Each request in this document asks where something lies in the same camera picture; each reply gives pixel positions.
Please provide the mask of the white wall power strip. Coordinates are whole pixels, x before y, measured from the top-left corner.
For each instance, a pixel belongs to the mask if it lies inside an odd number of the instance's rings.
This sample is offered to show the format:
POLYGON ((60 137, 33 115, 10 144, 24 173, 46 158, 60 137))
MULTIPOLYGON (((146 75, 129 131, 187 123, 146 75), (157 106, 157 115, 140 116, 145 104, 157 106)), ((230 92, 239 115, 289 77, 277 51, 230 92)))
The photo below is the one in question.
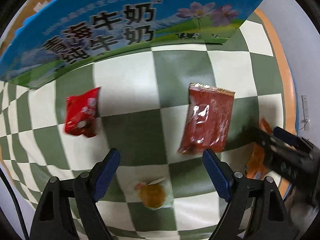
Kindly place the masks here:
POLYGON ((306 95, 302 95, 302 107, 303 107, 303 127, 302 130, 309 131, 309 108, 308 108, 308 99, 306 95))

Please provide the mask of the small red candy packet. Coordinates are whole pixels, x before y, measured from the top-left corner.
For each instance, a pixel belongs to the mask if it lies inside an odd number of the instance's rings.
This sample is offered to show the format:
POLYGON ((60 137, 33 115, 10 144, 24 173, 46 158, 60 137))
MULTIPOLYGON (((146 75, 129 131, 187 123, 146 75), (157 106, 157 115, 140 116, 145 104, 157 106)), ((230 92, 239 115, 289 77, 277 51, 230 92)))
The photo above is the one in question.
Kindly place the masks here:
POLYGON ((101 87, 97 87, 84 94, 67 97, 65 133, 73 136, 83 135, 87 138, 92 138, 96 135, 95 128, 100 89, 101 87))

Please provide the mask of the cardboard milk box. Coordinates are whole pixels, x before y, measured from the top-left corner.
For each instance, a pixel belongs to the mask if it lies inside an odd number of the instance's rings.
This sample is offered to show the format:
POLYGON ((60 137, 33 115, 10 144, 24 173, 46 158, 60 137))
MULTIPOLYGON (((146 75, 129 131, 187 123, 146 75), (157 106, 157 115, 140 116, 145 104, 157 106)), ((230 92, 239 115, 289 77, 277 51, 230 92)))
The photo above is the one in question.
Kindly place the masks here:
POLYGON ((228 41, 263 0, 52 0, 1 56, 1 80, 37 89, 85 64, 166 44, 228 41))

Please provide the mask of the dark red snack packet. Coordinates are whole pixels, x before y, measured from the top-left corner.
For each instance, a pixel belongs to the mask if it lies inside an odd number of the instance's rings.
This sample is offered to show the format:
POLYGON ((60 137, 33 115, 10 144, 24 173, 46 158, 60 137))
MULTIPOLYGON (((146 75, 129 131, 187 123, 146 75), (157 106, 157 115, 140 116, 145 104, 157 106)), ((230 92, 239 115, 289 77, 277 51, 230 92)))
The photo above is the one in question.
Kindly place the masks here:
POLYGON ((215 153, 224 150, 234 96, 234 91, 224 88, 189 85, 189 108, 178 153, 196 155, 207 148, 215 153))

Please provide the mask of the braised egg packet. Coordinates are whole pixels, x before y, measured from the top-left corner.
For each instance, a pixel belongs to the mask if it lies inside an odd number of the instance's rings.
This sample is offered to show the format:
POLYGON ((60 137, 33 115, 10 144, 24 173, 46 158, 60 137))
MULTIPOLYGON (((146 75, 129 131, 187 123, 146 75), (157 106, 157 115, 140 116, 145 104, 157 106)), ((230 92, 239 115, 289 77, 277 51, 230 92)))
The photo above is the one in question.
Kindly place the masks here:
POLYGON ((149 183, 138 182, 134 191, 143 205, 151 210, 172 207, 173 192, 167 178, 159 178, 149 183))

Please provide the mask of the orange snack packet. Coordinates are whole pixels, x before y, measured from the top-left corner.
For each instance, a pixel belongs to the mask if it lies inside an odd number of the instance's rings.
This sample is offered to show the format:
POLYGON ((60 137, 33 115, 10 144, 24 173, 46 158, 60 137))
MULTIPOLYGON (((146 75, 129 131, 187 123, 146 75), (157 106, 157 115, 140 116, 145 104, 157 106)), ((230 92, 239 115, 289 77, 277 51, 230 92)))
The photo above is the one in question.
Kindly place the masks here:
MULTIPOLYGON (((265 118, 261 118, 259 121, 259 128, 272 134, 272 128, 265 118)), ((249 161, 246 164, 246 177, 249 179, 263 179, 268 173, 268 168, 263 164, 265 152, 264 149, 258 144, 254 143, 253 151, 249 161)))

